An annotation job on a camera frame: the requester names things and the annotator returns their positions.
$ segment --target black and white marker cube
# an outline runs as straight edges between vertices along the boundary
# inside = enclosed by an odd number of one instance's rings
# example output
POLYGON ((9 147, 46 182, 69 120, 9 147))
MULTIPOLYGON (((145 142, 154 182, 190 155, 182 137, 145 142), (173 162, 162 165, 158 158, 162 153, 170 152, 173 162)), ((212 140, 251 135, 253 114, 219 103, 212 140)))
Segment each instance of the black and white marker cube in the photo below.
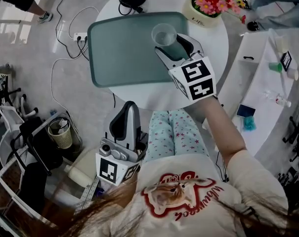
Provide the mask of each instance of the black and white marker cube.
POLYGON ((132 178, 140 162, 130 162, 128 160, 117 160, 112 155, 102 156, 95 154, 96 175, 115 186, 132 178))
POLYGON ((208 57, 169 70, 176 87, 191 101, 216 94, 215 74, 208 57))

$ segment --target sneaker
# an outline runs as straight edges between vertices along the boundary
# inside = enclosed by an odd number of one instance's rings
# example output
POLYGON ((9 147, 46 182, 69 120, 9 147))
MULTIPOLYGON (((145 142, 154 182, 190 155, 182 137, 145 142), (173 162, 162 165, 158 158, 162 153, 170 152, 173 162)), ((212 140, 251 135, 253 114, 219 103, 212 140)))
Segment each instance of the sneaker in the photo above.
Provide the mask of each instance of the sneaker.
POLYGON ((259 31, 258 23, 256 21, 249 22, 247 24, 247 29, 252 32, 259 31))
POLYGON ((7 63, 3 68, 0 68, 0 79, 3 79, 12 73, 13 66, 7 63))
POLYGON ((249 3, 247 0, 238 0, 237 1, 238 7, 245 9, 245 10, 251 10, 249 3))
POLYGON ((51 12, 45 12, 45 15, 43 17, 39 17, 37 22, 39 22, 40 24, 44 23, 44 22, 49 22, 53 17, 53 14, 51 12))

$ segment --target black device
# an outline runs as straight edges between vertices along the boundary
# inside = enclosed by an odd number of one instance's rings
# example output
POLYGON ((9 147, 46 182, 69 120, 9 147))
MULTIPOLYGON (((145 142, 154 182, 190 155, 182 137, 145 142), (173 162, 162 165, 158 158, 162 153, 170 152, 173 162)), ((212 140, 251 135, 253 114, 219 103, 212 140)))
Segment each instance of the black device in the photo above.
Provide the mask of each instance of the black device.
POLYGON ((130 11, 133 9, 136 10, 138 13, 142 13, 143 9, 140 6, 143 3, 145 3, 146 0, 119 0, 119 1, 120 1, 120 6, 122 5, 124 7, 130 8, 130 11))
POLYGON ((236 115, 240 116, 240 117, 247 118, 247 117, 253 116, 255 114, 255 111, 256 111, 256 109, 254 109, 252 107, 240 104, 236 115))
POLYGON ((281 64, 285 71, 288 71, 291 61, 292 61, 292 57, 291 57, 289 51, 282 55, 281 64))

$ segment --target light blue pants with stars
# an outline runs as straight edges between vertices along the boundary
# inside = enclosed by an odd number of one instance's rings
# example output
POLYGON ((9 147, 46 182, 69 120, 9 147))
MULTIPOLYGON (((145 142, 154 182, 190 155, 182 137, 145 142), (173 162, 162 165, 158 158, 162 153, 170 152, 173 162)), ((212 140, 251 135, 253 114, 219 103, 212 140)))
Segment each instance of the light blue pants with stars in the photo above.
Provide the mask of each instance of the light blue pants with stars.
POLYGON ((190 115, 183 109, 154 112, 144 163, 167 156, 209 153, 190 115))

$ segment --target white t-shirt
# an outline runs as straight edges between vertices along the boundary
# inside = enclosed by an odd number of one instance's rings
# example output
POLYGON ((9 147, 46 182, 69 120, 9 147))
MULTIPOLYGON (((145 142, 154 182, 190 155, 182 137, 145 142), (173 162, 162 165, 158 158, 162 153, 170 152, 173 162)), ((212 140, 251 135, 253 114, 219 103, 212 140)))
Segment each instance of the white t-shirt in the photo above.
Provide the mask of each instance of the white t-shirt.
POLYGON ((214 163, 202 154, 150 161, 142 166, 136 193, 127 207, 108 224, 89 226, 90 231, 83 230, 82 236, 122 234, 142 214, 138 237, 236 236, 234 217, 218 201, 233 208, 251 206, 260 217, 285 226, 256 202, 254 196, 258 195, 288 208, 282 186, 256 159, 241 151, 230 160, 227 173, 230 184, 220 181, 214 163))

